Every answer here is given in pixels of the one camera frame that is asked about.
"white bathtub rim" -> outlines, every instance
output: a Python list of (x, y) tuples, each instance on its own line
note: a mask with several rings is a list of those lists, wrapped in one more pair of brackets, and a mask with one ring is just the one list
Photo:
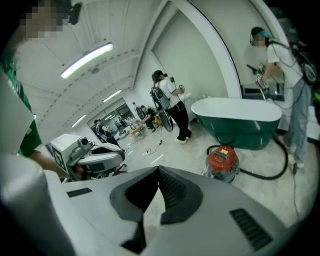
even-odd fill
[(198, 116), (258, 122), (274, 122), (282, 116), (280, 107), (260, 99), (204, 98), (193, 103), (191, 110)]

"ceiling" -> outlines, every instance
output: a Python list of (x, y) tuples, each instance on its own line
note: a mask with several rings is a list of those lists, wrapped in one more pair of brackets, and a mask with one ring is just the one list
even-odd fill
[[(161, 0), (83, 0), (76, 25), (63, 27), (48, 43), (26, 42), (17, 51), (17, 78), (23, 84), (41, 137), (53, 137), (102, 101), (132, 88), (149, 26)], [(83, 54), (112, 42), (113, 50), (78, 69), (61, 72)], [(99, 72), (92, 73), (94, 68)], [(107, 101), (107, 107), (114, 100)]]

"green shirt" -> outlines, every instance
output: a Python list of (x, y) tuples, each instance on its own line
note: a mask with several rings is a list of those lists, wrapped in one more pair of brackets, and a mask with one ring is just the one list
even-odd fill
[[(28, 97), (24, 92), (24, 88), (21, 83), (17, 81), (14, 53), (15, 52), (12, 50), (4, 51), (0, 58), (0, 63), (4, 73), (8, 76), (8, 85), (32, 113), (32, 109)], [(22, 140), (19, 154), (28, 157), (33, 153), (34, 149), (41, 144), (42, 141), (37, 130), (36, 122), (33, 120)]]

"vent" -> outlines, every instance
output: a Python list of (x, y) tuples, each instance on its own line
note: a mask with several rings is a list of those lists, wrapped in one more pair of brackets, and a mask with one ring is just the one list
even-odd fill
[(255, 251), (258, 251), (272, 241), (272, 238), (249, 215), (249, 213), (246, 212), (246, 210), (236, 209), (230, 211), (230, 214)]

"floor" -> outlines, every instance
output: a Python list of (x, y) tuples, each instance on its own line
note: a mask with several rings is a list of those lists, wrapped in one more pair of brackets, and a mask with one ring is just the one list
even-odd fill
[[(119, 140), (122, 148), (127, 149), (125, 163), (128, 165), (128, 171), (163, 165), (199, 175), (205, 172), (206, 149), (210, 145), (219, 143), (196, 121), (191, 122), (191, 130), (192, 138), (187, 144), (175, 142), (179, 132), (177, 126), (174, 127), (173, 132), (167, 132), (165, 129), (161, 131), (160, 127), (154, 133), (147, 130), (146, 136), (135, 143), (130, 135)], [(163, 143), (156, 149), (161, 137)], [(300, 219), (303, 219), (311, 210), (318, 191), (320, 168), (317, 150), (315, 145), (308, 143), (309, 154), (305, 168), (295, 175), (295, 201)], [(239, 157), (240, 167), (253, 173), (273, 176), (282, 169), (284, 164), (284, 154), (273, 141), (263, 150), (235, 149), (235, 151)], [(294, 179), (290, 171), (286, 171), (283, 176), (272, 181), (240, 173), (232, 182), (232, 186), (236, 186), (272, 211), (286, 227), (298, 221), (294, 205)], [(160, 217), (164, 211), (165, 203), (158, 190), (144, 214), (147, 244), (157, 234)]]

